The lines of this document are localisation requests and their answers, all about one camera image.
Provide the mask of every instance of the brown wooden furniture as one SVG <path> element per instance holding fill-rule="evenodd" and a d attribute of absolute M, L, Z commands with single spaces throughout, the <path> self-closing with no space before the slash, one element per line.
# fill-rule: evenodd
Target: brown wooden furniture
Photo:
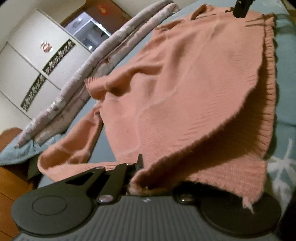
<path fill-rule="evenodd" d="M 127 13 L 111 0 L 86 0 L 86 3 L 62 21 L 61 25 L 66 27 L 83 12 L 86 12 L 103 25 L 111 34 L 131 19 Z"/>
<path fill-rule="evenodd" d="M 0 152 L 22 130 L 11 128 L 0 135 Z M 0 167 L 0 241 L 9 241 L 18 234 L 11 217 L 13 202 L 34 188 L 33 181 L 26 181 L 28 163 Z"/>

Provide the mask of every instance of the knitted garment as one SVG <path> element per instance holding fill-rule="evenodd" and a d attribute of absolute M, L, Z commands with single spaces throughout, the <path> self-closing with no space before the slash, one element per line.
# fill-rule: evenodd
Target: knitted garment
<path fill-rule="evenodd" d="M 62 141 L 39 157 L 39 169 L 60 180 L 95 166 L 144 168 L 130 182 L 134 195 L 161 194 L 190 180 L 254 203 L 262 194 L 262 160 L 275 108 L 274 16 L 202 5 L 157 27 L 126 65 L 85 81 L 99 100 Z M 86 162 L 100 116 L 118 162 Z"/>

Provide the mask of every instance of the brown wooden door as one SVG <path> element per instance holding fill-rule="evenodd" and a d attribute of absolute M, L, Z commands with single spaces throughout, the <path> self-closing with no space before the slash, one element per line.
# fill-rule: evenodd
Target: brown wooden door
<path fill-rule="evenodd" d="M 111 34 L 124 25 L 130 17 L 111 0 L 88 1 L 85 11 Z"/>

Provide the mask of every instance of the bed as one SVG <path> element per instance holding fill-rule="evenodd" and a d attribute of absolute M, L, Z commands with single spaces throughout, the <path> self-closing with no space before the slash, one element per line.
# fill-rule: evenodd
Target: bed
<path fill-rule="evenodd" d="M 167 18 L 163 23 L 182 18 L 202 4 L 219 7 L 234 6 L 235 0 L 200 0 Z M 251 10 L 264 14 L 274 12 L 277 17 L 275 27 L 276 67 L 277 67 L 277 105 L 274 136 L 267 153 L 268 174 L 270 177 L 269 192 L 272 192 L 282 209 L 285 209 L 291 199 L 296 186 L 296 27 L 287 10 L 280 0 L 257 0 L 251 5 Z M 150 32 L 140 43 L 115 67 L 118 68 L 135 56 L 143 45 L 149 41 Z M 90 98 L 72 121 L 67 132 L 93 107 L 96 100 Z M 94 147 L 90 163 L 115 161 L 115 156 L 109 145 L 106 133 L 102 130 Z M 38 187 L 53 183 L 47 176 L 43 176 Z"/>

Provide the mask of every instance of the gray ribbed panel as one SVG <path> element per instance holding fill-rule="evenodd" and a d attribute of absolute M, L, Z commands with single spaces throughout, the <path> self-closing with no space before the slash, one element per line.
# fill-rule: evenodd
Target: gray ribbed panel
<path fill-rule="evenodd" d="M 278 241 L 273 234 L 239 239 L 208 226 L 196 208 L 178 204 L 172 197 L 123 196 L 97 209 L 93 218 L 71 234 L 55 238 L 19 235 L 15 241 Z"/>

